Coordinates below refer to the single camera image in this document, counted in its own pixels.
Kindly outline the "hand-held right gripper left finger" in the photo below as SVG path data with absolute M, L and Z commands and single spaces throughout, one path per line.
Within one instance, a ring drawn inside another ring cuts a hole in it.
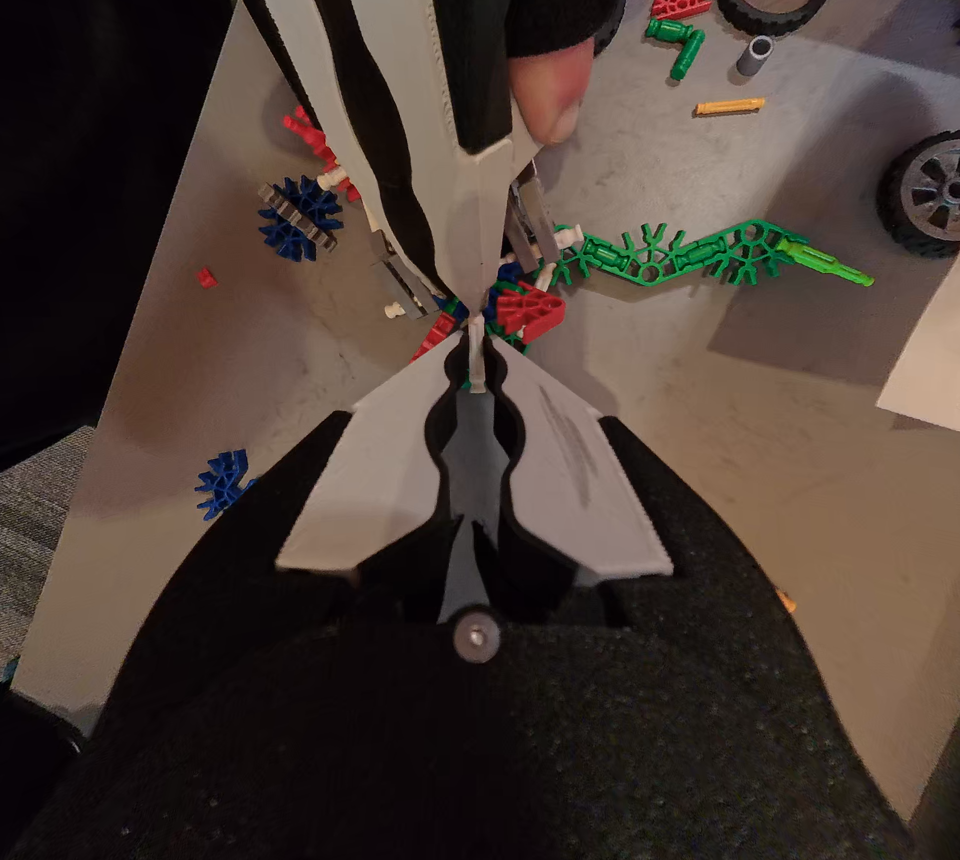
M 345 574 L 449 517 L 443 451 L 456 426 L 468 341 L 456 334 L 358 401 L 275 565 Z

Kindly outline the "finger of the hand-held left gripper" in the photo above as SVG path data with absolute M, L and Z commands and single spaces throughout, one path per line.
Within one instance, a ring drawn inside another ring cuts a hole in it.
M 438 272 L 470 314 L 481 313 L 497 277 L 510 184 L 540 146 L 523 122 L 509 78 L 505 136 L 476 153 L 460 146 L 433 0 L 351 3 L 399 111 Z
M 443 294 L 397 105 L 351 0 L 263 0 L 311 108 L 310 119 L 414 271 Z

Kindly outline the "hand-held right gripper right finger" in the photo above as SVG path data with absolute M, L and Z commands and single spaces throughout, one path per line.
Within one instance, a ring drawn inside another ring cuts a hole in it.
M 506 525 L 594 579 L 672 575 L 601 413 L 500 338 L 485 340 L 485 356 L 494 434 L 508 458 Z

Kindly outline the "short white rod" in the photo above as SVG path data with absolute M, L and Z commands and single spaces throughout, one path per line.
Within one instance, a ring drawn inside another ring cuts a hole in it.
M 483 394 L 487 392 L 486 365 L 484 341 L 486 338 L 486 321 L 482 313 L 472 314 L 466 325 L 468 339 L 467 354 L 467 382 L 469 392 Z

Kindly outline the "blue red toy model core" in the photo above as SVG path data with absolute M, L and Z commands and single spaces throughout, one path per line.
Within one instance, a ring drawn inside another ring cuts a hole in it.
M 523 272 L 516 261 L 502 263 L 498 278 L 487 293 L 482 314 L 486 321 L 486 335 L 503 339 L 522 354 L 527 346 L 548 331 L 561 325 L 566 315 L 566 303 L 558 295 L 537 290 L 534 274 Z M 455 315 L 466 327 L 468 314 L 456 297 L 444 299 L 445 305 L 456 304 Z

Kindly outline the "person's left hand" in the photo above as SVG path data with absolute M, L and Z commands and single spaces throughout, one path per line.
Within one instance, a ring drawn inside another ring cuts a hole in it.
M 510 89 L 530 136 L 557 146 L 574 132 L 590 83 L 594 38 L 563 50 L 511 58 Z

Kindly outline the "red fan connector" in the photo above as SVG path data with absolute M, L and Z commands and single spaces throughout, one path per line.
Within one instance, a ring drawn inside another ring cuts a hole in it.
M 462 319 L 455 315 L 456 306 L 451 302 L 442 309 L 409 363 L 415 362 L 461 329 Z

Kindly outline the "blue grey snowflake connector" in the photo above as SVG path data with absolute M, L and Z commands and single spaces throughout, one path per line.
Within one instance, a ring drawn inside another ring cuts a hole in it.
M 278 256 L 313 263 L 319 252 L 336 249 L 335 232 L 344 227 L 338 218 L 342 207 L 337 194 L 324 189 L 317 179 L 285 178 L 282 185 L 262 185 L 258 195 L 264 204 L 258 215 L 265 223 L 259 233 Z

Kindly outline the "person's dark clothing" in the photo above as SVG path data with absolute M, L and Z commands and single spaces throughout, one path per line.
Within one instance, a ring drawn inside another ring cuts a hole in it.
M 2 469 L 105 403 L 230 0 L 1 0 Z

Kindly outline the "grey spacer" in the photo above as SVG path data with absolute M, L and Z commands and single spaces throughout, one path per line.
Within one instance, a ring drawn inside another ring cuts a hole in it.
M 765 35 L 750 39 L 735 63 L 735 71 L 744 78 L 755 77 L 773 55 L 776 43 Z

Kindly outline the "light green rod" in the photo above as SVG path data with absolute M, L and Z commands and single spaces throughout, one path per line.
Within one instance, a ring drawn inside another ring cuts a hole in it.
M 792 263 L 804 266 L 823 275 L 835 276 L 864 288 L 871 287 L 875 282 L 875 278 L 869 274 L 846 266 L 836 257 L 823 253 L 807 243 L 801 243 L 783 237 L 778 241 L 774 249 L 777 253 L 788 258 Z

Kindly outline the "toy instruction booklet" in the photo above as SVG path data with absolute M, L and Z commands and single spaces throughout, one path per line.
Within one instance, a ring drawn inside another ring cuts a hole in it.
M 933 294 L 876 406 L 950 431 L 959 431 L 959 263 Z

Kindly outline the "grey wheel with black tyre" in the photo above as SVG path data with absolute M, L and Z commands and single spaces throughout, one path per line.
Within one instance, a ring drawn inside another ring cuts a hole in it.
M 952 259 L 959 253 L 959 132 L 909 146 L 889 164 L 876 191 L 880 221 L 911 254 Z

